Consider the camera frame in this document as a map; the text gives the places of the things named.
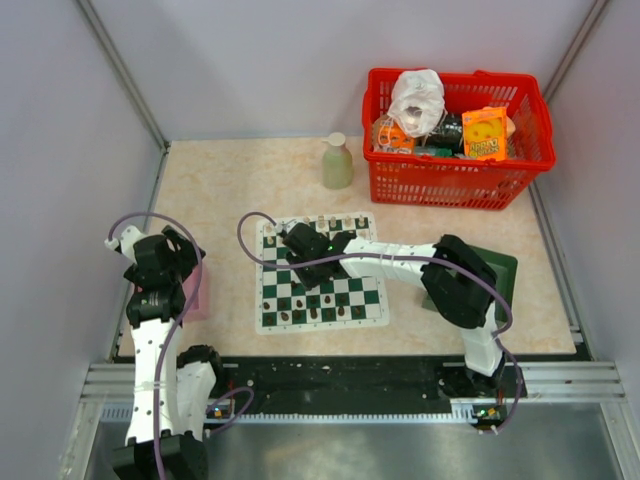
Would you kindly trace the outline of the green white chess mat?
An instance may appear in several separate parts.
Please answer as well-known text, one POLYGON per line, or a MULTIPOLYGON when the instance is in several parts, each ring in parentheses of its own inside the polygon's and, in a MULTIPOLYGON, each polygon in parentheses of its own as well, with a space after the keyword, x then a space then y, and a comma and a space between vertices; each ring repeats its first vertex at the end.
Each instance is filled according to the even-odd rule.
MULTIPOLYGON (((374 214, 368 211, 276 219, 287 227, 302 221, 333 239, 338 232, 356 233, 359 238, 377 240, 374 214)), ((268 220, 259 220, 255 235, 256 253, 268 263, 286 265, 287 249, 268 220)), ((348 328, 380 327, 389 324, 389 307, 384 279, 341 276, 307 290, 289 269, 256 266, 256 332, 276 335, 319 332, 348 328)))

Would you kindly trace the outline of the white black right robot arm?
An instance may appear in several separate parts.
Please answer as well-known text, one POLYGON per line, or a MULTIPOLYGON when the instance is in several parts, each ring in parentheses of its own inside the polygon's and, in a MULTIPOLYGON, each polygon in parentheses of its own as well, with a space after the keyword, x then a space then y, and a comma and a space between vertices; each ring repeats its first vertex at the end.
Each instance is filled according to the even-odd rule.
POLYGON ((390 279, 423 288, 436 311, 460 330, 464 366, 441 374, 450 397, 495 397, 504 380, 506 352, 499 339, 512 326, 509 300, 497 289, 498 275, 455 235, 435 244, 405 245, 339 232, 328 238, 304 222, 280 225, 286 262, 307 289, 329 280, 390 279))

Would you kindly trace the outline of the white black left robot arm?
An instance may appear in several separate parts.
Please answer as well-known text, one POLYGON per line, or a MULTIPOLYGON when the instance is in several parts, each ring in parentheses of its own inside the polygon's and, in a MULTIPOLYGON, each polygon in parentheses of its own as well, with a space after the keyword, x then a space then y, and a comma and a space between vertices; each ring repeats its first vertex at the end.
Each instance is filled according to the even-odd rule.
POLYGON ((133 413, 112 468, 120 479, 205 479, 207 402, 227 374, 208 345, 177 351, 191 302, 183 283, 205 253, 171 227, 150 235, 129 225, 105 244, 131 262, 124 277, 133 286, 126 317, 135 348, 133 413))

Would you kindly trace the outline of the pink rectangular tray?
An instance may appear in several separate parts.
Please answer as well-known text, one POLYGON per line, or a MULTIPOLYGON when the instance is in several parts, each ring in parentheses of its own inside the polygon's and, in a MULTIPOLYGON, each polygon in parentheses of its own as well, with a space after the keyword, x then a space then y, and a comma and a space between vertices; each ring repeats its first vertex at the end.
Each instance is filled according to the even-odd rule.
POLYGON ((189 307, 187 314, 184 317, 183 323, 203 321, 209 317, 210 313, 210 294, 209 294, 209 272, 204 263, 202 263, 193 273, 183 282, 183 290, 185 298, 189 299, 192 293, 195 291, 196 281, 198 276, 201 276, 200 286, 198 288, 197 296, 191 306, 189 307))

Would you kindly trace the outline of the green lotion bottle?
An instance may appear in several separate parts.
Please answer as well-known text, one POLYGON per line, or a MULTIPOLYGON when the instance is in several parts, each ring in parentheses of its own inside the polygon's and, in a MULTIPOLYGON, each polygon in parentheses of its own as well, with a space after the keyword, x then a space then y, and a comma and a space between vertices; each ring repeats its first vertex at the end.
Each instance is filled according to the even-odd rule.
POLYGON ((326 150, 322 157, 322 183, 332 190, 351 185, 354 176, 353 159, 346 146, 346 136, 334 132, 324 139, 326 150))

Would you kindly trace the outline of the red plastic basket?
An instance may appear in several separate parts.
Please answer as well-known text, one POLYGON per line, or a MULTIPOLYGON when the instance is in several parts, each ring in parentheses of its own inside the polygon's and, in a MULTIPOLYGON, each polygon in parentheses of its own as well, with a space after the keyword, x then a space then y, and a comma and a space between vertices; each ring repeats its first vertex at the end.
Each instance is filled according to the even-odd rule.
POLYGON ((399 68, 374 68, 362 104, 363 156, 377 203, 502 210, 556 163, 552 123, 537 80, 527 74, 443 73, 440 124, 413 140, 387 120, 399 68), (467 155, 463 117, 482 107, 503 108, 515 131, 505 157, 467 155))

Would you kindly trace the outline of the orange white packet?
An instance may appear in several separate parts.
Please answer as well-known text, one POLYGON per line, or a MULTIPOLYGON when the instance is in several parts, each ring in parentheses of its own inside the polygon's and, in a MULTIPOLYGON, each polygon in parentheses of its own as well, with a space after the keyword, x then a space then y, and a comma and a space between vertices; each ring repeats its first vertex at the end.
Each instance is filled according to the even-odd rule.
POLYGON ((382 115, 373 125, 372 144, 375 152, 410 155, 414 152, 415 139, 388 115, 382 115))

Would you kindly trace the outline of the white plastic bag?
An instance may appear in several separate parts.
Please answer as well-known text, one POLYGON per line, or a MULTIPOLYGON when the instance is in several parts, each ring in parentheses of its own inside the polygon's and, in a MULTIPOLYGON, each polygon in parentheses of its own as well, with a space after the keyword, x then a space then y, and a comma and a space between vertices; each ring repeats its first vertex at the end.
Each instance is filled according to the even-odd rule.
POLYGON ((445 111, 444 85, 432 69, 406 70, 391 92, 387 115, 412 138, 430 134, 445 111))

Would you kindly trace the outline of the black wrapped package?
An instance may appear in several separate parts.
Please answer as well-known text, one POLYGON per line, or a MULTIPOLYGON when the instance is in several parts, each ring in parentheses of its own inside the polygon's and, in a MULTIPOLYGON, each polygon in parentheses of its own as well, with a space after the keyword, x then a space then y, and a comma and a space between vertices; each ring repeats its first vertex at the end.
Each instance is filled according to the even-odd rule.
POLYGON ((463 150, 462 116, 456 113, 447 113, 427 135, 425 144, 460 153, 463 150))

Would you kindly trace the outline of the green square tray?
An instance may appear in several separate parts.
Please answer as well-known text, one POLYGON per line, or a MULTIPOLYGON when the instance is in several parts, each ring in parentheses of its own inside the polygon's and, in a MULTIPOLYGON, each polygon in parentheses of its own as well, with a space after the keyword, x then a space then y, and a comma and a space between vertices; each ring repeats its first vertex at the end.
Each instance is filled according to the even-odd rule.
MULTIPOLYGON (((495 272, 495 289, 505 299, 508 305, 512 307, 518 267, 518 260, 516 259, 516 257, 493 250, 487 250, 474 245, 469 245, 469 247, 495 272)), ((507 323, 508 317, 506 315, 506 312, 504 311, 504 308, 499 302, 494 301, 494 305, 496 324, 498 327, 502 327, 507 323)), ((426 293, 423 297, 422 308, 429 311, 437 312, 437 309, 428 293, 426 293)))

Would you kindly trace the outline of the orange snack box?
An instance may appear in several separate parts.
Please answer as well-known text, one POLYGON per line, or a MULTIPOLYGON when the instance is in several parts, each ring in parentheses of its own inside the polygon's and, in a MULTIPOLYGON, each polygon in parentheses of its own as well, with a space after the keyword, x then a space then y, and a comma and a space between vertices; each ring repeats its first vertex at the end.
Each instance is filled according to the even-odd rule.
POLYGON ((474 160, 501 162, 507 159, 507 111, 485 107, 461 116, 464 154, 474 160))

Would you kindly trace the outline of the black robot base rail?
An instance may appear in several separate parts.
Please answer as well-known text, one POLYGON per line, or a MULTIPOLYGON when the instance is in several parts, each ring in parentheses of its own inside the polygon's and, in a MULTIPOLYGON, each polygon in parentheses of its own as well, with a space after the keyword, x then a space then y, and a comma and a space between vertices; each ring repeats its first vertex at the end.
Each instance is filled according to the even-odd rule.
POLYGON ((249 415, 392 415, 449 413, 454 400, 478 400, 506 415, 506 403, 527 394, 510 360, 484 377, 460 356, 228 357, 219 363, 218 396, 248 387, 249 415))

